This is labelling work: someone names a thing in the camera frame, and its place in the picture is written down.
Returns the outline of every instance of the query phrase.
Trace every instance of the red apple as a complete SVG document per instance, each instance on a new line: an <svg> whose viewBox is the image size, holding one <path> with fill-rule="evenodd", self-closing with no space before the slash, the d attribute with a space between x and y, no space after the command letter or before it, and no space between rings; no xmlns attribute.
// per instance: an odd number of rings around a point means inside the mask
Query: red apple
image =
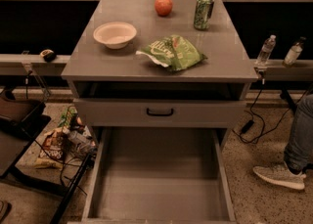
<svg viewBox="0 0 313 224"><path fill-rule="evenodd" d="M156 12L159 16L165 17L170 14L173 8L172 0L156 0L155 1Z"/></svg>

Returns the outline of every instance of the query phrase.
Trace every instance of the jeans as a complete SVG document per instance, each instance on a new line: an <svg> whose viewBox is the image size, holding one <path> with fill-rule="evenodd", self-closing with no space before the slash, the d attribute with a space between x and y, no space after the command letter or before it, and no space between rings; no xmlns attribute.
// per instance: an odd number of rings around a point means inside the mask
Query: jeans
<svg viewBox="0 0 313 224"><path fill-rule="evenodd" d="M288 167L301 171L313 150L313 94L302 98L296 109L284 161Z"/></svg>

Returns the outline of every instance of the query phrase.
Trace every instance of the plastic bottle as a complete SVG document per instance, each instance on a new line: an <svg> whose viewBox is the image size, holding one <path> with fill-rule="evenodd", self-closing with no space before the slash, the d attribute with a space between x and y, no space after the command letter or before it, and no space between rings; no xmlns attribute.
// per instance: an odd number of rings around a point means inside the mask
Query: plastic bottle
<svg viewBox="0 0 313 224"><path fill-rule="evenodd" d="M68 139L72 141L72 143L74 144L89 143L89 140L82 134L78 133L77 131L69 131L68 129L65 128L63 132L67 135Z"/></svg>
<svg viewBox="0 0 313 224"><path fill-rule="evenodd" d="M304 41L306 40L305 37L300 37L297 41L293 43L290 50L288 51L285 59L283 60L283 65L285 67L291 67L296 59L299 57L303 50Z"/></svg>
<svg viewBox="0 0 313 224"><path fill-rule="evenodd" d="M264 41L264 44L262 46L262 49L260 53L258 54L258 57L256 59L257 65L265 65L267 60L270 58L270 55L276 45L276 35L271 35L268 39Z"/></svg>

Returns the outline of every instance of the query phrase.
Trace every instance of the soda can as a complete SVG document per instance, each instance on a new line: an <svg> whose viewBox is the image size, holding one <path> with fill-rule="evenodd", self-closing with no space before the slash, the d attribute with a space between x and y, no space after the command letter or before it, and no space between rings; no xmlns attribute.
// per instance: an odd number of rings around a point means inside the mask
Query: soda can
<svg viewBox="0 0 313 224"><path fill-rule="evenodd" d="M211 18L214 0L197 0L194 27L195 29L208 29L208 20Z"/></svg>

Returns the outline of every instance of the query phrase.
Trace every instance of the speckled floor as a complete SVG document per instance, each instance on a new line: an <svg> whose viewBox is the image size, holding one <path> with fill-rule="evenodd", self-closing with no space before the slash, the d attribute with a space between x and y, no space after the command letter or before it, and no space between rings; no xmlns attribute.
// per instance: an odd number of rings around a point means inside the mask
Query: speckled floor
<svg viewBox="0 0 313 224"><path fill-rule="evenodd" d="M274 127L281 115L286 111L286 104L275 96L275 103L267 99L261 100L255 111L261 114L266 122L266 129ZM48 102L45 113L52 117L52 121L43 131L52 130L59 122L60 115L70 105L69 100ZM250 119L249 113L244 113L238 125L239 131ZM293 224L313 223L313 171L309 170L305 179L306 189L303 192L269 185L261 181L252 173L257 164L271 165L283 158L283 149L288 141L292 122L292 113L288 112L278 128L260 138L257 144L244 144L234 133L231 133L225 145L222 156L228 177L228 183L237 222L240 224ZM251 140L259 134L261 122L256 121L246 134ZM43 134L38 141L43 142ZM31 148L21 158L18 167L24 173L54 182L59 182L60 171L57 169L35 169L33 163L39 152L37 145ZM75 168L69 168L71 174ZM85 193L88 190L92 170L87 171L80 187L69 203L61 223L80 220L85 203ZM60 198L37 191L30 191L0 182L0 200L8 201L12 205L11 212L3 224L45 224L55 213Z"/></svg>
<svg viewBox="0 0 313 224"><path fill-rule="evenodd" d="M286 103L277 98L278 95L264 93L254 111L262 115L266 122L265 131L276 126L277 122L287 110ZM69 103L47 103L46 111L52 121L43 131L53 129L59 123L60 115L67 110ZM239 132L241 127L250 119L250 114L244 112L238 125L234 128ZM271 165L281 162L283 149L288 141L293 115L288 111L275 131L266 134L256 144L243 143L234 133L231 133L225 145L222 156L228 177L228 183L238 223L312 223L313 212L313 171L308 170L305 179L306 189L302 192L272 186L261 181L252 173L257 164ZM256 119L255 124L247 132L245 138L252 140L259 135L261 121ZM43 133L38 141L43 141ZM39 152L35 144L26 152L18 163L18 168L26 174L38 178L59 182L60 171L57 169L35 169L33 167ZM87 171L80 187L88 192L92 170ZM77 189L70 201L61 223L80 220L85 203L85 193ZM1 199L12 204L10 214L4 224L9 223L50 223L60 198L40 192L30 191L0 183Z"/></svg>

